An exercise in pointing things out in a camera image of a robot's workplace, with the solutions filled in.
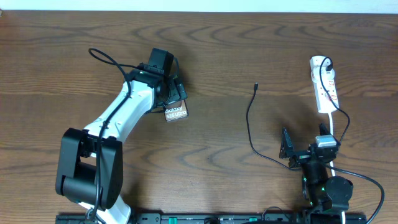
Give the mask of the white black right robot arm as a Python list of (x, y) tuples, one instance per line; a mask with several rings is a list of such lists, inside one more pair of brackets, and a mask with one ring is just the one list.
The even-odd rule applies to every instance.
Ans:
[(313, 218), (322, 219), (326, 215), (339, 218), (349, 209), (353, 194), (353, 183), (341, 176), (330, 176), (327, 165), (336, 159), (340, 143), (324, 124), (319, 125), (320, 134), (307, 149), (296, 151), (286, 128), (282, 128), (279, 152), (281, 159), (288, 159), (288, 167), (302, 171), (303, 194), (310, 206), (302, 212), (306, 223)]

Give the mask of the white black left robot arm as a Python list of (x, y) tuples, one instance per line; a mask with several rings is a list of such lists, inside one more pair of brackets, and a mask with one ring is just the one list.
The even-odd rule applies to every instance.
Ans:
[(84, 129), (62, 136), (55, 191), (86, 208), (81, 223), (128, 223), (132, 209), (121, 195), (123, 144), (139, 119), (187, 98), (177, 73), (132, 70), (119, 95)]

